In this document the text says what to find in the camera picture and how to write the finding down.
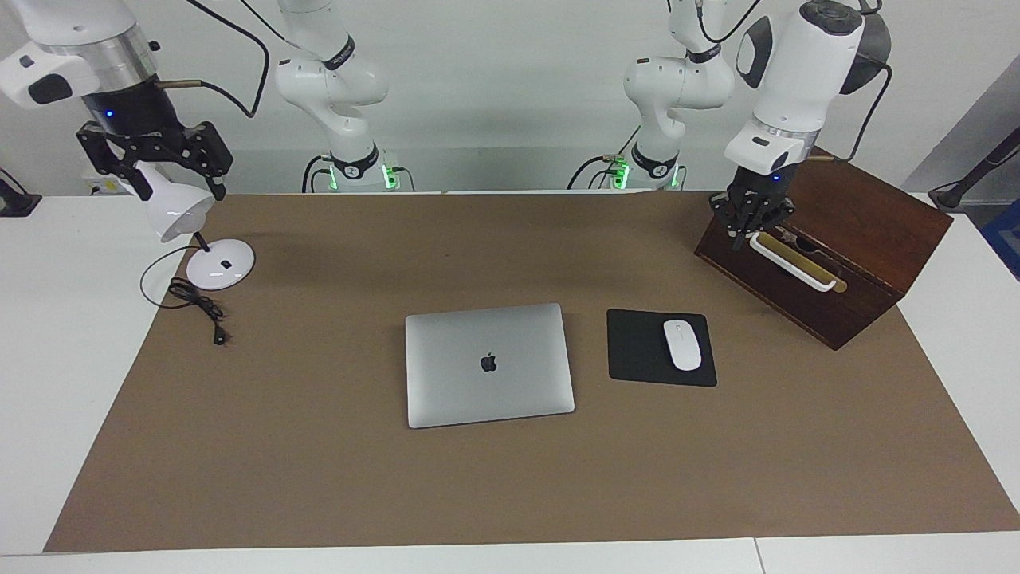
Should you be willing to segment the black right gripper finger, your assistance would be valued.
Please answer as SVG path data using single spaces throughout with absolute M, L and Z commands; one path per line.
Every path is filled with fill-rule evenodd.
M 215 200 L 226 198 L 227 189 L 223 178 L 230 174 L 233 166 L 233 154 L 215 124 L 201 121 L 197 126 L 183 128 L 178 156 L 178 164 L 200 175 Z
M 76 141 L 98 174 L 115 175 L 134 189 L 139 200 L 151 199 L 152 187 L 137 167 L 143 150 L 138 138 L 107 133 L 101 126 L 83 126 L 76 131 Z

